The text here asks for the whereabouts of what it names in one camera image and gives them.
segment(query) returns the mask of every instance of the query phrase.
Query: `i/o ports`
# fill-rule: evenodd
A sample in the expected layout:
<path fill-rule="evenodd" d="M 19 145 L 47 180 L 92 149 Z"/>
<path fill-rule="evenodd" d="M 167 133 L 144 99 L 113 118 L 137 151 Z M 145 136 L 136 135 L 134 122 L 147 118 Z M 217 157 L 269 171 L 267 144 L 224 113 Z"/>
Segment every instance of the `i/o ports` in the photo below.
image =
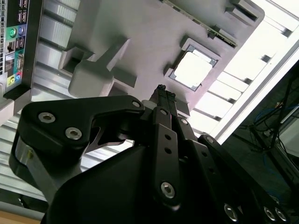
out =
<path fill-rule="evenodd" d="M 20 39 L 20 49 L 24 48 L 24 46 L 25 46 L 25 39 L 21 38 Z"/>
<path fill-rule="evenodd" d="M 27 3 L 28 3 L 28 1 L 27 1 L 27 0 L 23 0 L 23 8 L 24 8 L 24 9 L 26 9 L 26 8 L 27 8 L 27 6 L 28 6 L 28 5 L 27 5 Z"/>
<path fill-rule="evenodd" d="M 12 29 L 9 31 L 9 36 L 10 36 L 11 38 L 15 38 L 15 36 L 17 36 L 17 34 L 18 34 L 18 31 L 17 31 L 16 28 L 12 28 Z"/>
<path fill-rule="evenodd" d="M 19 54 L 17 58 L 17 70 L 20 71 L 24 67 L 24 55 Z"/>
<path fill-rule="evenodd" d="M 14 52 L 14 51 L 15 51 L 15 41 L 13 41 L 13 42 L 9 42 L 9 43 L 7 44 L 6 53 L 7 53 L 7 54 L 10 54 L 10 53 L 12 53 L 12 52 Z"/>
<path fill-rule="evenodd" d="M 18 13 L 18 22 L 21 23 L 22 22 L 22 12 Z"/>
<path fill-rule="evenodd" d="M 22 35 L 24 34 L 24 31 L 25 31 L 24 27 L 19 27 L 19 29 L 18 29 L 18 34 L 19 34 L 20 36 L 22 36 Z"/>
<path fill-rule="evenodd" d="M 26 23 L 27 21 L 27 12 L 22 12 L 22 22 Z"/>

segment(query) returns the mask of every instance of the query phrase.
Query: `bolt head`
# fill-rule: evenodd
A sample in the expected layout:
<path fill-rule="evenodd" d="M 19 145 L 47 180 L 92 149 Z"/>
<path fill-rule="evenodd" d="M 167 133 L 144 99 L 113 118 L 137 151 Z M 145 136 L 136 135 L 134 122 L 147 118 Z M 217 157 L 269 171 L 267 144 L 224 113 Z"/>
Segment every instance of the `bolt head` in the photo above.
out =
<path fill-rule="evenodd" d="M 75 127 L 69 127 L 65 130 L 65 135 L 69 139 L 79 140 L 82 137 L 82 132 Z"/>
<path fill-rule="evenodd" d="M 135 106 L 135 107 L 140 107 L 140 104 L 136 101 L 133 101 L 132 104 Z"/>
<path fill-rule="evenodd" d="M 53 123 L 56 120 L 55 116 L 48 112 L 40 113 L 38 115 L 38 119 L 46 124 Z"/>
<path fill-rule="evenodd" d="M 210 138 L 210 137 L 207 137 L 206 140 L 207 140 L 208 142 L 210 142 L 211 144 L 214 143 L 214 140 L 213 140 L 212 138 Z"/>
<path fill-rule="evenodd" d="M 171 198 L 174 198 L 174 196 L 175 196 L 174 188 L 170 183 L 163 182 L 161 184 L 161 191 L 167 198 L 171 199 Z"/>
<path fill-rule="evenodd" d="M 188 121 L 186 121 L 185 119 L 181 119 L 181 122 L 182 122 L 184 125 L 187 125 L 187 124 L 188 124 Z"/>

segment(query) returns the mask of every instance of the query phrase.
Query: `cable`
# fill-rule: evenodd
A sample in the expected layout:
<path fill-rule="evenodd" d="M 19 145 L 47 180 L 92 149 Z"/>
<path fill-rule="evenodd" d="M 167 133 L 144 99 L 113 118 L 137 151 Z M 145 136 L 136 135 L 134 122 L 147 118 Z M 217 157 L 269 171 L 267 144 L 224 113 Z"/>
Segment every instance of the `cable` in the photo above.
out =
<path fill-rule="evenodd" d="M 299 105 L 287 107 L 286 110 L 291 110 L 291 109 L 294 109 L 294 108 L 296 108 L 296 107 L 299 107 Z M 256 117 L 256 119 L 255 119 L 255 122 L 260 118 L 260 116 L 262 116 L 263 114 L 265 114 L 265 112 L 271 112 L 271 111 L 274 111 L 274 110 L 276 110 L 276 109 L 279 109 L 279 110 L 280 110 L 281 108 L 269 108 L 269 109 L 265 109 L 265 110 L 263 110 L 262 112 L 260 112 L 260 113 L 257 115 L 257 117 Z"/>

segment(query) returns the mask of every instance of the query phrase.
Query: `mounting hole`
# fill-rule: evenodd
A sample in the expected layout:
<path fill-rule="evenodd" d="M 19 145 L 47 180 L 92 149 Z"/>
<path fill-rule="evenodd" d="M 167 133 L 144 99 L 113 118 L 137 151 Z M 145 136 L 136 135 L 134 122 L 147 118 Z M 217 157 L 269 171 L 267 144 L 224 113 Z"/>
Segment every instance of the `mounting hole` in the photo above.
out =
<path fill-rule="evenodd" d="M 210 171 L 212 174 L 215 174 L 215 170 L 214 170 L 212 167 L 209 167 L 209 171 Z"/>
<path fill-rule="evenodd" d="M 132 104 L 135 106 L 135 107 L 140 107 L 140 104 L 136 101 L 133 101 Z"/>
<path fill-rule="evenodd" d="M 171 151 L 170 148 L 165 148 L 165 152 L 166 152 L 167 154 L 171 154 L 171 153 L 172 153 L 172 151 Z"/>
<path fill-rule="evenodd" d="M 171 137 L 169 136 L 169 135 L 165 135 L 165 138 L 167 139 L 167 140 L 171 140 Z"/>

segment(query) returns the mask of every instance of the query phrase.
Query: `black metal bracket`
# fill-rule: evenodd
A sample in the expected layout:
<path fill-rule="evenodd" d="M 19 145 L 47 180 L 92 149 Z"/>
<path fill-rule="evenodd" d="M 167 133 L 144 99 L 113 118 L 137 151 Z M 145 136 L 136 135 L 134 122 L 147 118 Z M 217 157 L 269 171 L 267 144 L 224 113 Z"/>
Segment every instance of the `black metal bracket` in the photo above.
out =
<path fill-rule="evenodd" d="M 207 146 L 226 182 L 236 190 L 245 220 L 254 223 L 288 223 L 283 209 L 210 135 L 203 134 L 198 141 Z"/>
<path fill-rule="evenodd" d="M 154 109 L 131 96 L 23 109 L 10 165 L 48 199 L 43 223 L 289 222 L 215 139 L 195 137 L 173 94 L 159 86 L 154 95 Z M 126 139 L 134 146 L 81 173 L 83 153 Z"/>

